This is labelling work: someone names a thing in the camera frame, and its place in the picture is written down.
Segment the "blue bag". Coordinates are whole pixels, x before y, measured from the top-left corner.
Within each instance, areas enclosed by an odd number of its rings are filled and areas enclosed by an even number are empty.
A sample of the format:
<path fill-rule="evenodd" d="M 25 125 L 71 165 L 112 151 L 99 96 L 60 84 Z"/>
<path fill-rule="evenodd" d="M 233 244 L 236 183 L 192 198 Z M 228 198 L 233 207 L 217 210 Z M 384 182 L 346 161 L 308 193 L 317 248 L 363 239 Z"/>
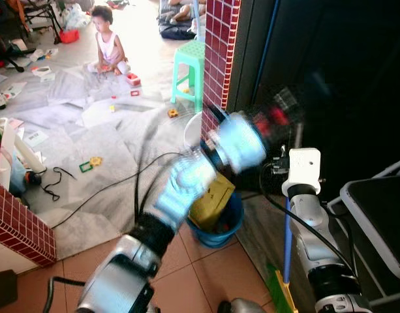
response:
<path fill-rule="evenodd" d="M 9 192 L 15 197 L 23 196 L 23 193 L 27 190 L 25 182 L 25 175 L 27 170 L 20 162 L 20 159 L 14 157 L 12 159 Z"/>

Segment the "green broom with blue handle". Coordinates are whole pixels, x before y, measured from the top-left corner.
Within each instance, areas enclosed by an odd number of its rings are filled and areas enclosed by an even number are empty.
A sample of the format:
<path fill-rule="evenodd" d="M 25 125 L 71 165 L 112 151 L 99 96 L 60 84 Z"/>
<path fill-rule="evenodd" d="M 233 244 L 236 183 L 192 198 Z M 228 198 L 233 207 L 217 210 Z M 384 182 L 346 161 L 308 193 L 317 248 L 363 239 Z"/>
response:
<path fill-rule="evenodd" d="M 266 286 L 269 289 L 272 304 L 274 304 L 275 307 L 275 313 L 299 313 L 290 290 L 293 243 L 291 217 L 280 203 L 277 203 L 277 201 L 273 200 L 270 196 L 265 196 L 265 198 L 271 203 L 273 208 L 280 211 L 284 216 L 283 267 L 278 269 L 271 263 L 266 264 L 266 269 L 270 274 L 268 279 L 266 279 Z"/>

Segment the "red brick tile pillar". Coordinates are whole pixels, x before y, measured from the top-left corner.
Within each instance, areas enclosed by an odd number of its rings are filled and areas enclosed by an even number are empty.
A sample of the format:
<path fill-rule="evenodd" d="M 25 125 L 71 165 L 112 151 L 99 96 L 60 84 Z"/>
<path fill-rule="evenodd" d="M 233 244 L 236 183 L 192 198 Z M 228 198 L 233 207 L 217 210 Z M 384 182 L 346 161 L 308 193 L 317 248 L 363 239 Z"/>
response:
<path fill-rule="evenodd" d="M 217 128 L 215 108 L 226 110 L 242 0 L 206 0 L 202 138 Z"/>

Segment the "black seat folding chair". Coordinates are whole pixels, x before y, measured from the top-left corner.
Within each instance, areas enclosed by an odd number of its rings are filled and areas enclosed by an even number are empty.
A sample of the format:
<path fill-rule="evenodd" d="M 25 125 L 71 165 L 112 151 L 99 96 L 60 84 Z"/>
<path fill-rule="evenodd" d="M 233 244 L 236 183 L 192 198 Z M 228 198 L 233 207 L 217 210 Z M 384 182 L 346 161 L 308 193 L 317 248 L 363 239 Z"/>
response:
<path fill-rule="evenodd" d="M 347 182 L 327 208 L 342 217 L 341 243 L 375 313 L 400 313 L 400 161 Z"/>

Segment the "seated person in dark clothes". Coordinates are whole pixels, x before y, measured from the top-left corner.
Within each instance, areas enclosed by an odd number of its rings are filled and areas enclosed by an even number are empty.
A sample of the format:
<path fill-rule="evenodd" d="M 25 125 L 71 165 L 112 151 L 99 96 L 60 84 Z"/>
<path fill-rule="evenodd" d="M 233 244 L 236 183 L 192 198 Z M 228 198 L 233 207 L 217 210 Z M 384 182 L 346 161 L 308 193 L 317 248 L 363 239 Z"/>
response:
<path fill-rule="evenodd" d="M 160 36 L 167 40 L 202 40 L 208 0 L 160 0 Z"/>

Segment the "black office chair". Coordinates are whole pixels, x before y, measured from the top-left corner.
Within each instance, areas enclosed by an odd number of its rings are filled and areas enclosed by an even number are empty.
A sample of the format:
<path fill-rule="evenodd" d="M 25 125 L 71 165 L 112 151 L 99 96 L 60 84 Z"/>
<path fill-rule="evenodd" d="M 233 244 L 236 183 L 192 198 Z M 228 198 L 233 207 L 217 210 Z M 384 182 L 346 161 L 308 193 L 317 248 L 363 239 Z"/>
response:
<path fill-rule="evenodd" d="M 17 45 L 4 41 L 1 34 L 0 32 L 0 69 L 12 65 L 18 72 L 24 72 L 25 65 L 19 65 L 15 59 L 27 57 L 33 50 L 21 50 Z"/>

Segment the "small red basket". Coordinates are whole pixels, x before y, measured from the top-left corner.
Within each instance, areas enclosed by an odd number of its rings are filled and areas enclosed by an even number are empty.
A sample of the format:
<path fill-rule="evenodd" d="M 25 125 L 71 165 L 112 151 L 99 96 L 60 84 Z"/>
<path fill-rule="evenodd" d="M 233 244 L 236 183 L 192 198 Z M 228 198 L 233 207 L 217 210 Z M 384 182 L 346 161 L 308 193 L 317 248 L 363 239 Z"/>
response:
<path fill-rule="evenodd" d="M 62 44 L 74 44 L 80 39 L 80 31 L 77 29 L 59 32 L 59 41 Z"/>

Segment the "green plastic stool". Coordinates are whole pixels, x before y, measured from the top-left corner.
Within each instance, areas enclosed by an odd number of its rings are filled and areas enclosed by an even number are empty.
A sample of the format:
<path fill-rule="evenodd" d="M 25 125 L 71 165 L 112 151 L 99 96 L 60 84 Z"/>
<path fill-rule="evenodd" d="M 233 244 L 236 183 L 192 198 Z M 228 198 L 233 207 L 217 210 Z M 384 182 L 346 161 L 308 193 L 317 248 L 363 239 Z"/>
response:
<path fill-rule="evenodd" d="M 177 98 L 191 100 L 195 113 L 203 110 L 205 50 L 205 42 L 191 40 L 174 54 L 171 102 Z"/>

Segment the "low red brick tile wall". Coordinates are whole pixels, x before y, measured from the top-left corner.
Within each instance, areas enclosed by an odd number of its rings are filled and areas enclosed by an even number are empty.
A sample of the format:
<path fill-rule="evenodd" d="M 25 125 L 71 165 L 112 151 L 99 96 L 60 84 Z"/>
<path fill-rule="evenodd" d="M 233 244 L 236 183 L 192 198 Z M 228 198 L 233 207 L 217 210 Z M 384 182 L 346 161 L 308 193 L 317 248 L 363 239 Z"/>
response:
<path fill-rule="evenodd" d="M 0 185 L 0 269 L 21 273 L 58 260 L 51 227 Z"/>

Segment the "green yellow flat toy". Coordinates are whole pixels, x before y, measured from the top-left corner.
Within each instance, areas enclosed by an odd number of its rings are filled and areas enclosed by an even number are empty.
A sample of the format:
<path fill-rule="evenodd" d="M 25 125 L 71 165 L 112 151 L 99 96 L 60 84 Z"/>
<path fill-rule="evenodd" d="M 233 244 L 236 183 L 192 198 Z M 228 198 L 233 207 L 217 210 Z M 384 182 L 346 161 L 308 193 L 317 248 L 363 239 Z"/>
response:
<path fill-rule="evenodd" d="M 80 170 L 81 173 L 86 173 L 87 171 L 95 169 L 95 167 L 103 164 L 103 158 L 99 156 L 93 156 L 92 158 L 89 159 L 89 161 L 86 161 L 80 165 L 78 165 L 78 169 Z"/>

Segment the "silver robot right foot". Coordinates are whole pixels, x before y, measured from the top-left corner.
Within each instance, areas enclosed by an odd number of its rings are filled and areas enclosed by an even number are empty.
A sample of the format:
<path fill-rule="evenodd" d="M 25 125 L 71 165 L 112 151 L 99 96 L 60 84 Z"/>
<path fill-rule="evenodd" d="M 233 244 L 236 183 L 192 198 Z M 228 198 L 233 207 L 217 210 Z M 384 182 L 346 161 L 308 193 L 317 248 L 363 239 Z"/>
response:
<path fill-rule="evenodd" d="M 217 313 L 266 313 L 266 311 L 254 301 L 235 298 L 232 301 L 221 301 Z"/>

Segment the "sitting child in light clothes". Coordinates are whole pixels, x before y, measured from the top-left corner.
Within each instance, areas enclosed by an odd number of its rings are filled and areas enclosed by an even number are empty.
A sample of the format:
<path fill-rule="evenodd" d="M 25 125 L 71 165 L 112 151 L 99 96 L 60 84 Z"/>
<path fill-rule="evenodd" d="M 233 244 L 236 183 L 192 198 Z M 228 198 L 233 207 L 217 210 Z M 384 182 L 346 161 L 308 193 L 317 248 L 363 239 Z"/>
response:
<path fill-rule="evenodd" d="M 128 57 L 125 56 L 124 46 L 118 34 L 112 29 L 114 21 L 112 9 L 104 5 L 93 7 L 91 21 L 97 30 L 95 42 L 98 60 L 87 65 L 87 71 L 92 74 L 107 74 L 107 72 L 116 75 L 130 74 L 131 66 Z"/>

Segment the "yellow dustpan with red handle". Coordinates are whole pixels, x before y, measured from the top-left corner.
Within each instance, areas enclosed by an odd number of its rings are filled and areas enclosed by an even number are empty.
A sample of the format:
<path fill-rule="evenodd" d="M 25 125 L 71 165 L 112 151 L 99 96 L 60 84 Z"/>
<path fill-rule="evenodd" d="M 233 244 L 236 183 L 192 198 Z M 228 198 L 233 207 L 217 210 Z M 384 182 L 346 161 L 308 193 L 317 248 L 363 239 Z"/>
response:
<path fill-rule="evenodd" d="M 217 222 L 223 214 L 235 185 L 222 173 L 218 173 L 208 191 L 192 203 L 188 219 L 199 229 L 211 232 L 217 227 Z"/>

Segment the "dark panelled door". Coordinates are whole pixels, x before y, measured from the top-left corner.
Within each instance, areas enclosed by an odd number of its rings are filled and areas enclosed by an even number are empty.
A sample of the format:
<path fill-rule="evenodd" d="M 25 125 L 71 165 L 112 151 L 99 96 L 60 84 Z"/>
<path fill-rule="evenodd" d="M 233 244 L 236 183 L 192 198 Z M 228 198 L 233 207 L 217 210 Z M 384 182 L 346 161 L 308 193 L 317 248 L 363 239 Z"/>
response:
<path fill-rule="evenodd" d="M 323 200 L 400 159 L 399 0 L 242 0 L 227 110 L 288 90 Z"/>

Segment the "white plastic rack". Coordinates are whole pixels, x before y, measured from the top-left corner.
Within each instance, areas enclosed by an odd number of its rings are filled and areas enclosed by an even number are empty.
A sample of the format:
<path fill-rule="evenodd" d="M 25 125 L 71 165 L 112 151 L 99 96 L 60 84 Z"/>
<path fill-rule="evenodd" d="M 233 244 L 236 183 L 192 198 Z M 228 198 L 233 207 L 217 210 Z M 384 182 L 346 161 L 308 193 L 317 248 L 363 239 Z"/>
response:
<path fill-rule="evenodd" d="M 1 149 L 7 153 L 8 164 L 14 163 L 12 157 L 18 157 L 24 167 L 42 173 L 46 170 L 44 162 L 21 137 L 21 125 L 22 122 L 14 122 L 9 117 L 0 117 Z"/>

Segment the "blue plastic bucket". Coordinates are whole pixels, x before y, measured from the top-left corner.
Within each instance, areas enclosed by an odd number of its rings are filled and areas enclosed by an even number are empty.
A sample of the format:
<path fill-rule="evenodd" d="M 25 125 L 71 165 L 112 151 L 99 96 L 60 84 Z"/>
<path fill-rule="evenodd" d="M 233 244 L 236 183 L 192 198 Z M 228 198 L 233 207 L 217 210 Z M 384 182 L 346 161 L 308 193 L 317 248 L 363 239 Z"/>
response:
<path fill-rule="evenodd" d="M 224 207 L 223 214 L 219 218 L 214 230 L 202 230 L 189 218 L 185 223 L 190 227 L 194 238 L 203 247 L 222 248 L 234 238 L 235 233 L 238 232 L 243 224 L 244 216 L 243 199 L 239 192 L 235 192 Z"/>

